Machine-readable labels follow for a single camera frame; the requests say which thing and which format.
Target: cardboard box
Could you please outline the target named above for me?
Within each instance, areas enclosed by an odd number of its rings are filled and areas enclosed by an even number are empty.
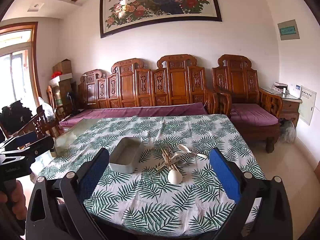
[[[54,79],[49,80],[49,85],[51,87],[56,87],[56,86],[59,86],[60,81],[70,79],[70,78],[72,78],[72,73],[60,75],[55,77]]]
[[[62,74],[68,74],[68,73],[72,73],[72,67],[71,67],[71,60],[68,60],[67,58],[61,62],[59,62],[58,64],[56,64],[53,68],[52,68],[52,72],[56,72],[56,71],[60,71],[62,72]]]
[[[72,92],[71,79],[59,81],[59,86],[52,88],[53,96],[57,106],[67,105],[70,103],[70,98],[67,97],[68,92]]]

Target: green leaf pattern tablecloth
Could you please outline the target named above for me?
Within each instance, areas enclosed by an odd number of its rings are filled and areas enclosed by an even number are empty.
[[[162,236],[196,235],[218,229],[234,206],[208,159],[188,158],[188,166],[180,169],[180,185],[168,182],[167,169],[155,175],[163,162],[160,149],[167,144],[173,151],[182,143],[206,155],[218,147],[242,171],[265,178],[243,138],[221,114],[101,119],[39,175],[62,178],[91,160],[101,147],[111,153],[123,137],[143,138],[145,150],[135,172],[121,174],[108,166],[84,205],[89,212],[127,229]],[[259,202],[257,199],[247,222],[254,219]]]

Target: glass door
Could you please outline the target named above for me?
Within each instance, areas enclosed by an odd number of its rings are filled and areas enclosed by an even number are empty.
[[[32,90],[29,50],[24,49],[0,57],[0,109],[21,100],[24,107],[28,107],[32,114],[36,114],[36,103]]]

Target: wall sign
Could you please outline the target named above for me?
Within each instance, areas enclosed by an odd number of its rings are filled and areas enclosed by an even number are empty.
[[[300,39],[296,20],[278,23],[281,41]]]
[[[143,25],[181,21],[222,21],[218,0],[100,0],[100,35]]]

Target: window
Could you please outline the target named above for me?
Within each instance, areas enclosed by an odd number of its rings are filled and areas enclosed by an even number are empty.
[[[0,110],[17,100],[36,114],[39,85],[36,72],[37,23],[0,28]]]
[[[12,32],[0,36],[0,49],[18,43],[30,41],[31,30]]]

